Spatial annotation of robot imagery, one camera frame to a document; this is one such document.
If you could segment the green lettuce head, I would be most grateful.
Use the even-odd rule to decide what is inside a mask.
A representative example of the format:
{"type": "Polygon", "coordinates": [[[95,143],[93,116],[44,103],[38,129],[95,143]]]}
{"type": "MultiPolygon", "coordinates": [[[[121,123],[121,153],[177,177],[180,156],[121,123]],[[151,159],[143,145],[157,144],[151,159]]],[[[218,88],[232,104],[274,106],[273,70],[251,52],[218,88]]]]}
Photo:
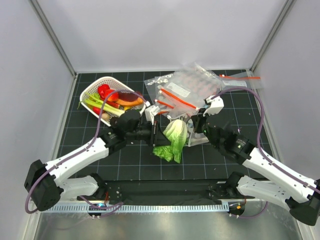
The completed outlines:
{"type": "Polygon", "coordinates": [[[181,163],[183,147],[187,140],[187,125],[184,121],[176,119],[171,121],[164,130],[164,135],[170,141],[170,145],[153,148],[153,154],[167,162],[181,163]]]}

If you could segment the clear dotted zip bag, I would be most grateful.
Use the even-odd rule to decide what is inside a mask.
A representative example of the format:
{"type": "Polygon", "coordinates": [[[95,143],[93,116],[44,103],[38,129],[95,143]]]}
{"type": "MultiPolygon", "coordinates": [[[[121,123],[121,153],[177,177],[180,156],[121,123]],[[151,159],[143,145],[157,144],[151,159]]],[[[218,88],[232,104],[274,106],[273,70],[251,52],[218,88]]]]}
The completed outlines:
{"type": "Polygon", "coordinates": [[[193,147],[196,145],[206,144],[209,142],[208,138],[203,133],[195,133],[194,126],[191,119],[186,123],[187,126],[187,140],[186,145],[193,147]]]}

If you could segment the orange red tomato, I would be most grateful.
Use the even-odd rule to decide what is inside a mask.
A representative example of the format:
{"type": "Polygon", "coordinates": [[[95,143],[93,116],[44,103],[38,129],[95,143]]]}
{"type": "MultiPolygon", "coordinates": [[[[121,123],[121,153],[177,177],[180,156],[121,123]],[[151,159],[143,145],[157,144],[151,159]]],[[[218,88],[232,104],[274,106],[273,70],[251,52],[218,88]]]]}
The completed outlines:
{"type": "Polygon", "coordinates": [[[108,96],[107,101],[116,102],[119,99],[119,93],[113,89],[108,89],[105,92],[105,98],[108,96]]]}

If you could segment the white perforated plastic basket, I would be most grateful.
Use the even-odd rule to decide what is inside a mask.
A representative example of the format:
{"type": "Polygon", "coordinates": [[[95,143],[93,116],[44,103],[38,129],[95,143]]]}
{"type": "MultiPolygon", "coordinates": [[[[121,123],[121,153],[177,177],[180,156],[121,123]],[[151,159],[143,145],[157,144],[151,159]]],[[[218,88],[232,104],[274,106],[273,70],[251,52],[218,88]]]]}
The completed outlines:
{"type": "Polygon", "coordinates": [[[78,106],[96,118],[103,109],[101,123],[109,126],[111,118],[120,117],[127,110],[137,110],[142,114],[148,105],[139,92],[111,76],[103,76],[82,91],[78,106]]]}

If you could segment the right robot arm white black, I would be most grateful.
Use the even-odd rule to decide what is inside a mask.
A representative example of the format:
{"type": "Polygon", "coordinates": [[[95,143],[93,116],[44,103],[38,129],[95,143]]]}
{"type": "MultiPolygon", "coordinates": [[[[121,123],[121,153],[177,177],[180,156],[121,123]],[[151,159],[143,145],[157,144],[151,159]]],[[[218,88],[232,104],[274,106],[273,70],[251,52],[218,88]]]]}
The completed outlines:
{"type": "Polygon", "coordinates": [[[264,176],[269,182],[233,172],[222,189],[230,198],[254,197],[289,211],[303,224],[315,226],[320,216],[320,182],[285,166],[247,137],[234,132],[230,124],[218,126],[212,115],[191,117],[193,131],[203,133],[224,157],[264,176]]]}

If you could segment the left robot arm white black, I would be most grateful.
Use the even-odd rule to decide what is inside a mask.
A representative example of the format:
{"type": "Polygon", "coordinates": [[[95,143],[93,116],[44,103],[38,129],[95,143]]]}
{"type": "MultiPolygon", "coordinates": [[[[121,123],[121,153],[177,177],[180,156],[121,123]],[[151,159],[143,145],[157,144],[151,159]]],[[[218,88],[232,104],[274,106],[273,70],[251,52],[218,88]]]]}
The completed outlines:
{"type": "Polygon", "coordinates": [[[29,214],[29,202],[33,201],[36,210],[49,210],[60,200],[91,196],[101,200],[106,195],[107,185],[96,173],[82,178],[72,175],[93,162],[104,159],[121,149],[130,141],[145,141],[151,147],[170,146],[156,120],[140,122],[140,113],[127,110],[119,117],[110,120],[110,126],[99,131],[93,139],[76,150],[55,160],[43,163],[34,161],[28,170],[24,187],[28,192],[25,211],[29,214]]]}

